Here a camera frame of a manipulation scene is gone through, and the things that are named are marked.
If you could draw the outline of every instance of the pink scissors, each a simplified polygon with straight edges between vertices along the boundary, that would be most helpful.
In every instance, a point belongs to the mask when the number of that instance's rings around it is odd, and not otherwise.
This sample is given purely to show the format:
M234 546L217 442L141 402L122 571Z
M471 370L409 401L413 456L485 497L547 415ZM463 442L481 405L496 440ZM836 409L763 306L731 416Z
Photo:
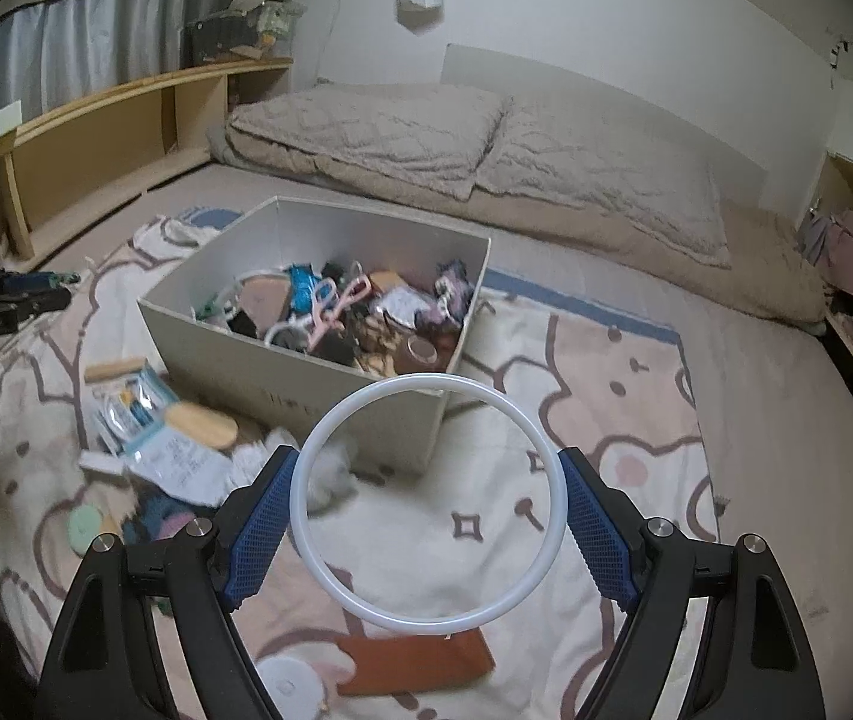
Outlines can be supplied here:
M350 308L353 303L367 298L373 291L370 279L365 275L353 279L343 290L343 295L337 295L337 284L334 279L325 278L313 288L313 329L307 339L307 353L313 353L316 344L320 342L329 330L343 330L340 314Z

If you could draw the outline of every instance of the white round lid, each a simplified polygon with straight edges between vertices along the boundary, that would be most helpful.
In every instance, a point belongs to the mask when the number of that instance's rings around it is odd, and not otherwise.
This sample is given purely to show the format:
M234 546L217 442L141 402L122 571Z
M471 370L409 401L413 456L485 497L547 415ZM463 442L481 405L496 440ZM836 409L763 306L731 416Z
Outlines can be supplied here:
M309 664L271 656L257 661L257 674L284 720L317 720L322 713L326 691Z

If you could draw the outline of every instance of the pillow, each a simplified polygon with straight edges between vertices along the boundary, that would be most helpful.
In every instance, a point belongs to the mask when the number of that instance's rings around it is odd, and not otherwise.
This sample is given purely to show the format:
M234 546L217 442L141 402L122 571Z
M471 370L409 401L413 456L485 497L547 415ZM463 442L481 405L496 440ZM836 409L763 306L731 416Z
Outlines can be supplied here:
M324 84L239 106L227 137L248 159L233 133L466 200L504 103L467 86Z
M610 109L511 98L476 183L620 214L696 261L730 266L707 160Z

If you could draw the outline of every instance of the white curtain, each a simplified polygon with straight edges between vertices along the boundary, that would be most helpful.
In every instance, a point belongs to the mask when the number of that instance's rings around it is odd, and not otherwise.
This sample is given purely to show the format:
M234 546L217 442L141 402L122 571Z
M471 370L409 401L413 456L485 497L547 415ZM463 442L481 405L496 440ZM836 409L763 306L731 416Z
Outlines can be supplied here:
M183 26L219 0L55 0L0 20L0 109L23 120L181 66Z

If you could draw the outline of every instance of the green round object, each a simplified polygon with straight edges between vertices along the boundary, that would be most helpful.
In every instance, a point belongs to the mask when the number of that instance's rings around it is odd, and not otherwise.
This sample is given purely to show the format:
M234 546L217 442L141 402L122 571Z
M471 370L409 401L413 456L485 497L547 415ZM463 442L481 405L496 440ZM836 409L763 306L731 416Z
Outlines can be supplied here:
M85 503L70 512L67 520L67 541L70 549L83 557L87 554L89 543L100 533L103 524L103 514L95 506Z

